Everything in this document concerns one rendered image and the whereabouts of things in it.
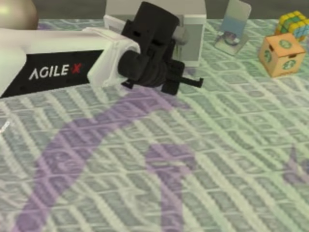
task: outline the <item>cardboard box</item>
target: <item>cardboard box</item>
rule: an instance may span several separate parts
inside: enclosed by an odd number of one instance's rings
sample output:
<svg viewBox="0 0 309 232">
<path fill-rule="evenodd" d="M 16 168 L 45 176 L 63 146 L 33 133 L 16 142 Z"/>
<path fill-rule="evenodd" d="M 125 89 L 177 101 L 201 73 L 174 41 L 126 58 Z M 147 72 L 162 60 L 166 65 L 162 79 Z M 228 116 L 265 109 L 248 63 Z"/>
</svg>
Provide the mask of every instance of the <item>cardboard box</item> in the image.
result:
<svg viewBox="0 0 309 232">
<path fill-rule="evenodd" d="M 266 36 L 259 52 L 259 60 L 271 77 L 298 71 L 305 49 L 291 33 Z"/>
<path fill-rule="evenodd" d="M 190 38 L 185 46 L 176 47 L 173 58 L 187 67 L 199 66 L 207 18 L 205 0 L 107 0 L 105 14 L 133 20 L 143 1 L 162 7 L 180 19 L 180 26 L 187 29 Z"/>
</svg>

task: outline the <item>gray container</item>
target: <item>gray container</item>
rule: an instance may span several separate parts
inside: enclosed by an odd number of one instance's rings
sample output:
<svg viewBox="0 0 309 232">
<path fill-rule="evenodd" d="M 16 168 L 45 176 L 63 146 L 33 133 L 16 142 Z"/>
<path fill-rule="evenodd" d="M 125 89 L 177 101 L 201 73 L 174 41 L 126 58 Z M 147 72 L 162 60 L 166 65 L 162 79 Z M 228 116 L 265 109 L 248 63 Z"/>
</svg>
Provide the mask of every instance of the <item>gray container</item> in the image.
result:
<svg viewBox="0 0 309 232">
<path fill-rule="evenodd" d="M 186 67 L 199 66 L 207 18 L 205 0 L 107 0 L 105 14 L 133 20 L 143 1 L 162 7 L 180 19 L 180 26 L 186 28 L 190 38 L 185 46 L 176 47 L 174 59 L 184 62 Z"/>
</svg>

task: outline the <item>colorful puzzle cube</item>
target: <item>colorful puzzle cube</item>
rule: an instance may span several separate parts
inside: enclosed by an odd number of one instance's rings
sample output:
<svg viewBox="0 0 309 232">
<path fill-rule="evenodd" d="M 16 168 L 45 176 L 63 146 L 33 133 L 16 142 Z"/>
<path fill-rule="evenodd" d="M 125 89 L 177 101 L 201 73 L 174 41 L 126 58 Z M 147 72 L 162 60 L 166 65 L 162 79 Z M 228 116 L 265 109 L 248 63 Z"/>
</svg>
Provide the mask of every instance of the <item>colorful puzzle cube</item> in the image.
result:
<svg viewBox="0 0 309 232">
<path fill-rule="evenodd" d="M 275 35 L 292 33 L 298 41 L 303 41 L 309 35 L 309 19 L 299 11 L 282 15 Z"/>
<path fill-rule="evenodd" d="M 278 77 L 298 71 L 305 49 L 291 33 L 271 35 L 264 38 L 259 60 L 271 77 Z"/>
</svg>

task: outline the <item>table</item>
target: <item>table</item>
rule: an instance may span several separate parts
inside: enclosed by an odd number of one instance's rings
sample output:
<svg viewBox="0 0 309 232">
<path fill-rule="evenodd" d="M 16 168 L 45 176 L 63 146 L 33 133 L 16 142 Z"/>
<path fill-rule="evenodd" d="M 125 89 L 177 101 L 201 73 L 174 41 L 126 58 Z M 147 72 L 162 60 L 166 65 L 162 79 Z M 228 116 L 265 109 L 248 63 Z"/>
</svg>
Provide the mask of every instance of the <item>table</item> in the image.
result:
<svg viewBox="0 0 309 232">
<path fill-rule="evenodd" d="M 250 20 L 237 58 L 212 46 L 220 23 L 186 71 L 203 88 L 177 98 L 85 85 L 1 100 L 0 232 L 307 232 L 309 58 L 271 79 L 257 51 L 276 20 Z M 102 22 L 40 24 L 87 26 Z"/>
</svg>

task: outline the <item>starbucks logo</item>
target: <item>starbucks logo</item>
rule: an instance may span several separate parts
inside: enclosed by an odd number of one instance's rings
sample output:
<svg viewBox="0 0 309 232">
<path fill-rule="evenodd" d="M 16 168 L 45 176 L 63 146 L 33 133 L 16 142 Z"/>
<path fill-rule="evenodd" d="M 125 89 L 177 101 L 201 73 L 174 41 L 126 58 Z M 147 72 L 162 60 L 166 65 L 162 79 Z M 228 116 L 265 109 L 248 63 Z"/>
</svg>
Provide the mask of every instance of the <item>starbucks logo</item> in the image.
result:
<svg viewBox="0 0 309 232">
<path fill-rule="evenodd" d="M 295 61 L 294 59 L 292 59 L 292 60 L 289 60 L 289 61 L 285 62 L 285 63 L 283 64 L 283 67 L 282 67 L 282 68 L 283 68 L 284 70 L 288 70 L 288 69 L 291 69 L 292 67 L 294 67 L 295 64 L 296 64 L 296 61 Z"/>
<path fill-rule="evenodd" d="M 292 47 L 292 44 L 291 42 L 287 41 L 287 40 L 280 40 L 279 41 L 279 45 L 282 47 L 282 48 L 285 48 L 285 49 L 290 49 Z"/>
<path fill-rule="evenodd" d="M 266 50 L 264 53 L 264 59 L 267 63 L 271 62 L 271 52 L 269 50 Z"/>
</svg>

